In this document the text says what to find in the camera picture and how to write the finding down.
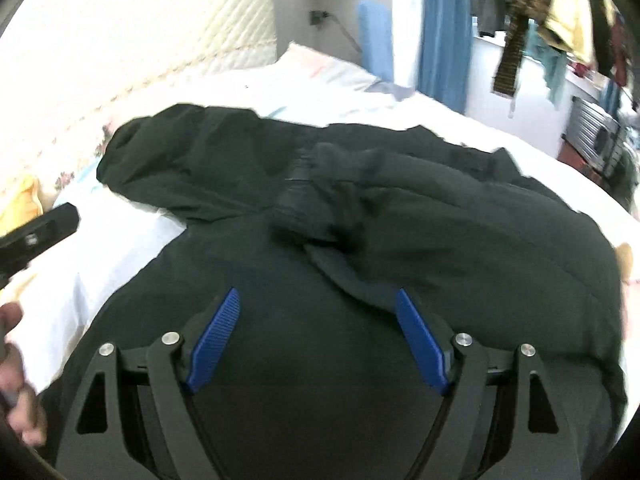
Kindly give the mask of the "person left hand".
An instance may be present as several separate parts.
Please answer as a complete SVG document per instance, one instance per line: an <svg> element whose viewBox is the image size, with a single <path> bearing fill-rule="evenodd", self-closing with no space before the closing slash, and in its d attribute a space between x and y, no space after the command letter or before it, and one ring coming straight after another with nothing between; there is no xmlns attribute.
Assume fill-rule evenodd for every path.
<svg viewBox="0 0 640 480"><path fill-rule="evenodd" d="M24 444L31 448L41 448L47 442L46 413L34 388L25 378L20 349L6 341L6 335L21 322L22 316L22 308L16 302L2 304L1 349L4 351L4 358L1 360L1 392L15 399L3 418Z"/></svg>

